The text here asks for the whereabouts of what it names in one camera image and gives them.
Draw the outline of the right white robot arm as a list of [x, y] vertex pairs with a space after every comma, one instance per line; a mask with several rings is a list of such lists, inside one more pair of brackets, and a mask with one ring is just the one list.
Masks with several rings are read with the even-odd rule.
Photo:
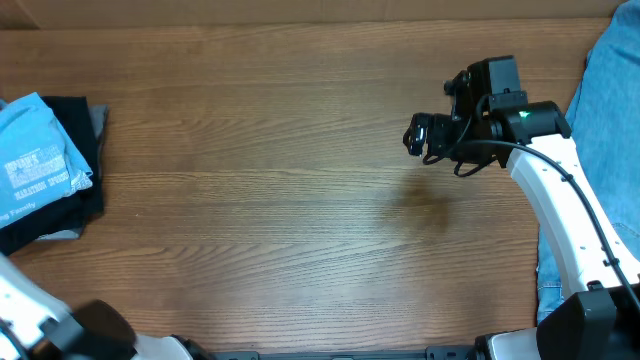
[[548, 239], [563, 303], [536, 327], [482, 335], [459, 359], [636, 359], [639, 262], [615, 233], [552, 101], [531, 102], [513, 56], [469, 65], [444, 84], [451, 111], [416, 113], [403, 135], [426, 165], [508, 170]]

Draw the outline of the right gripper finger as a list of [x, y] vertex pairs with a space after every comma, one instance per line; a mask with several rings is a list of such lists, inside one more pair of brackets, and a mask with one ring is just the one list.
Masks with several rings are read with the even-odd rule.
[[[427, 133], [430, 120], [431, 120], [431, 115], [428, 113], [415, 113], [411, 118], [410, 125], [407, 128], [407, 130], [409, 128], [424, 128]], [[407, 130], [403, 135], [404, 143], [407, 143]]]
[[407, 151], [411, 156], [421, 156], [426, 143], [427, 133], [424, 128], [407, 130]]

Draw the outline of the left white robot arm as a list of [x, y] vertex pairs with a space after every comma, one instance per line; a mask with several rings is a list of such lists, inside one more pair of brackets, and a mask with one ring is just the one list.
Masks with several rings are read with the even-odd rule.
[[113, 307], [92, 300], [75, 309], [1, 257], [3, 360], [211, 360], [180, 336], [139, 335]]

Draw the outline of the light blue printed t-shirt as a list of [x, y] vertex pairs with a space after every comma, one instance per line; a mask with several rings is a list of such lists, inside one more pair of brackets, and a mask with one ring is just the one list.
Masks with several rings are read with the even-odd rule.
[[93, 186], [93, 171], [34, 92], [1, 106], [1, 226]]

